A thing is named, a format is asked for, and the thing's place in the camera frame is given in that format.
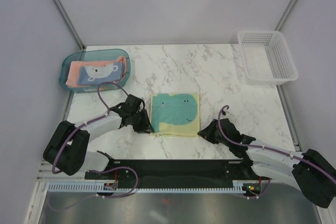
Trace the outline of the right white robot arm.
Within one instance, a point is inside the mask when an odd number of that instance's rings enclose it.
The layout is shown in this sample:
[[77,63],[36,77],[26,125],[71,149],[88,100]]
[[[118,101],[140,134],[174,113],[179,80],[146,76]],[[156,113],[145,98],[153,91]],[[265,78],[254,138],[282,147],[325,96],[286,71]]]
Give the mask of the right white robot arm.
[[213,120],[198,135],[212,144],[224,144],[246,161],[240,173],[246,179],[267,177],[299,190],[311,203],[328,208],[335,198],[335,168],[317,151],[288,151],[241,134],[229,119]]

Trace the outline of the blue cloth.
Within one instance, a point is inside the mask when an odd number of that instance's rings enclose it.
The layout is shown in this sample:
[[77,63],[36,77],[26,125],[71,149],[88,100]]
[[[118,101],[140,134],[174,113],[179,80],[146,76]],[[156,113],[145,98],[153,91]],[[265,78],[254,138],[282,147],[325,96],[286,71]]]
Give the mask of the blue cloth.
[[103,82],[113,82],[122,79],[124,65],[121,62],[104,66],[83,66],[79,71],[77,84],[80,86],[96,86]]

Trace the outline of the pink towel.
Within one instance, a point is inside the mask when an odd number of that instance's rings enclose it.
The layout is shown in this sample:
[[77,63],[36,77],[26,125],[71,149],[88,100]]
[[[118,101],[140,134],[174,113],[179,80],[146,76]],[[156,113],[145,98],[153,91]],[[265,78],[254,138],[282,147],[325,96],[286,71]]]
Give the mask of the pink towel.
[[80,88],[80,87],[88,87],[88,86],[80,86],[77,84],[79,78],[80,68],[83,66],[104,66],[110,63],[121,62],[124,65],[124,73],[122,78],[125,76],[127,71],[127,58],[125,56],[120,56],[116,60],[103,60],[103,61],[72,61],[70,64],[70,69],[68,73],[68,78],[65,82],[66,86],[69,88]]

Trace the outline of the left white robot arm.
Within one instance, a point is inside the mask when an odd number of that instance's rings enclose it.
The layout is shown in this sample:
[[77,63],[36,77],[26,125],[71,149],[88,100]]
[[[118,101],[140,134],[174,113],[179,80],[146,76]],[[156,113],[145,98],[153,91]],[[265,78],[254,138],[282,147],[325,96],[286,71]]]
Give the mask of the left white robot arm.
[[132,94],[96,118],[78,124],[60,122],[44,150],[43,159],[52,164],[53,174],[74,175],[85,162],[89,142],[129,125],[136,133],[154,132],[144,100]]

